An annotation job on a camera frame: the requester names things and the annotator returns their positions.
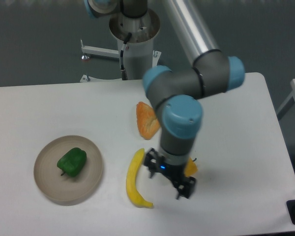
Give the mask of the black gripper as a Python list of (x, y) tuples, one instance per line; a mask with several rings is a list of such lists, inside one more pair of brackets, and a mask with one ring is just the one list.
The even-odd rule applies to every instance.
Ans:
[(180, 197), (189, 199), (195, 191), (196, 179), (184, 174), (187, 160), (186, 156), (165, 156), (151, 148), (145, 155), (143, 165), (150, 172), (149, 178), (160, 173), (173, 184), (177, 190), (177, 200)]

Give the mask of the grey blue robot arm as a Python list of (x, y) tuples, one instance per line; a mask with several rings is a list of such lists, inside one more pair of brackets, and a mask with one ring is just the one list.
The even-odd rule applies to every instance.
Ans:
[(163, 5), (191, 68), (173, 72), (163, 65), (152, 66), (151, 58), (127, 63), (126, 47), (153, 40), (160, 28), (158, 16), (145, 0), (87, 0), (84, 4), (92, 17), (111, 17), (110, 31), (121, 42), (122, 79), (129, 79), (131, 69), (139, 71), (160, 123), (160, 148), (147, 152), (144, 165), (151, 174), (165, 176), (179, 197), (189, 198), (197, 181), (184, 170), (202, 123), (199, 100), (240, 87), (245, 78), (242, 61), (220, 51), (193, 1), (165, 0)]

